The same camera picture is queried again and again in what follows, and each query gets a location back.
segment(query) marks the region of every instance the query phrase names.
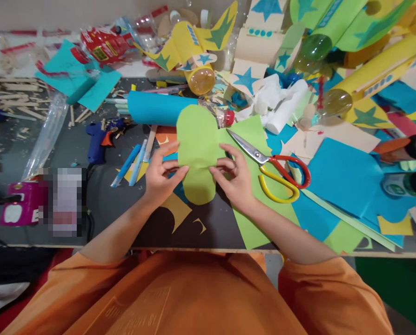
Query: hand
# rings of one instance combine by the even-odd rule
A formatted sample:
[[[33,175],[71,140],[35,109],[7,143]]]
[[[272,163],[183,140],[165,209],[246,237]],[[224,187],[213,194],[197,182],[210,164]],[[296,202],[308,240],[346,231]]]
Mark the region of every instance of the hand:
[[[209,170],[217,183],[224,190],[227,197],[240,211],[246,212],[256,201],[251,191],[250,171],[245,157],[237,148],[229,144],[221,144],[220,147],[232,154],[236,161],[227,157],[217,160],[217,168]],[[223,174],[228,174],[231,180],[227,180]]]
[[[157,149],[146,170],[146,192],[144,198],[148,205],[158,208],[174,191],[174,188],[185,178],[189,167],[179,168],[177,160],[163,162],[163,156],[179,146],[179,142],[168,143]]]

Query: orange sleeve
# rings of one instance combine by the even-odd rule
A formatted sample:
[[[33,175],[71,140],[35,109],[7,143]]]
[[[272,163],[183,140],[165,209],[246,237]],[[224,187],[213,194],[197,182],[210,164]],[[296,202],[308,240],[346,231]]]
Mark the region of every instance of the orange sleeve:
[[[47,282],[2,334],[63,334],[133,266],[132,257],[99,264],[76,253],[51,269]]]
[[[308,334],[392,334],[385,307],[346,261],[287,261],[279,291]]]

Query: yellow scissors handle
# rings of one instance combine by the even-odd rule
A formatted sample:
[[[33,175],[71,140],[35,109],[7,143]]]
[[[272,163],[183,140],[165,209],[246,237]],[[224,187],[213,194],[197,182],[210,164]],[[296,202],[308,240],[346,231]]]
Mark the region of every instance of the yellow scissors handle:
[[[275,175],[274,173],[268,171],[264,165],[262,165],[261,167],[259,167],[259,170],[265,174],[267,177],[277,181],[278,183],[290,188],[293,192],[293,195],[291,198],[288,199],[280,199],[275,197],[273,194],[270,193],[270,191],[268,190],[267,184],[265,183],[265,178],[263,175],[258,176],[259,178],[259,183],[261,184],[262,190],[264,191],[265,195],[267,197],[269,197],[271,200],[273,200],[274,202],[278,202],[278,203],[292,203],[294,201],[297,201],[298,198],[300,197],[300,190],[296,188],[295,185],[289,183],[287,180],[285,180],[284,178]]]

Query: scissors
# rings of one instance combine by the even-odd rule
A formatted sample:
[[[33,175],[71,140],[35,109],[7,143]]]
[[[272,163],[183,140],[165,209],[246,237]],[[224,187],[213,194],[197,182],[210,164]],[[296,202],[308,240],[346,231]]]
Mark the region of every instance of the scissors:
[[[227,131],[231,135],[231,137],[236,141],[236,143],[239,144],[239,146],[259,164],[259,170],[264,175],[288,187],[293,192],[292,197],[289,199],[280,199],[278,197],[275,197],[273,194],[270,193],[267,187],[267,184],[265,183],[264,176],[260,175],[258,178],[259,178],[259,183],[261,184],[262,190],[264,191],[265,195],[269,197],[271,200],[278,202],[278,203],[292,203],[300,197],[299,190],[307,188],[310,185],[311,175],[310,175],[309,168],[300,159],[296,157],[281,156],[281,155],[266,156],[261,151],[259,151],[254,146],[252,146],[250,143],[248,143],[246,140],[244,140],[242,137],[240,137],[238,134],[232,132],[229,129],[227,129]],[[301,167],[302,171],[304,172],[304,183],[302,185],[299,185],[292,178],[292,176],[290,176],[289,173],[282,167],[282,165],[278,162],[278,160],[292,161],[298,164]],[[274,173],[268,171],[265,168],[264,164],[268,161],[274,165],[274,167],[279,171],[279,173],[281,173],[281,175],[285,179],[278,175],[275,175]]]

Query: scissors blade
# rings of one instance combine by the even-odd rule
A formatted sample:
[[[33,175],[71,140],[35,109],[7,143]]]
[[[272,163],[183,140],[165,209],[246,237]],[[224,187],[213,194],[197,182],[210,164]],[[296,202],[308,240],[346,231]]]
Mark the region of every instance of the scissors blade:
[[[248,143],[246,140],[244,140],[242,137],[240,137],[235,132],[232,132],[231,130],[227,129],[228,133],[231,135],[233,140],[236,141],[237,144],[256,162],[258,162],[259,165],[263,165],[265,162],[268,161],[270,157],[264,155],[261,151],[256,149],[254,146],[252,146],[250,143]]]

